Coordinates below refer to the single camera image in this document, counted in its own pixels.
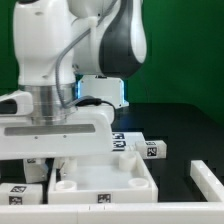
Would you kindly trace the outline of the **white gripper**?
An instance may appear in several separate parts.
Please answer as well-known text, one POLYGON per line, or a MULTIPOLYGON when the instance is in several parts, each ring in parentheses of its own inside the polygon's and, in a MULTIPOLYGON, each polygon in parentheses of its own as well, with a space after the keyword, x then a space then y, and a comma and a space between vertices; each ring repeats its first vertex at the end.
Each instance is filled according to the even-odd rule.
POLYGON ((34 125, 32 102, 31 94, 20 90, 0 96, 0 160, 67 157, 60 161, 64 177, 77 169, 73 156, 112 151, 112 106, 76 107, 62 124, 34 125))

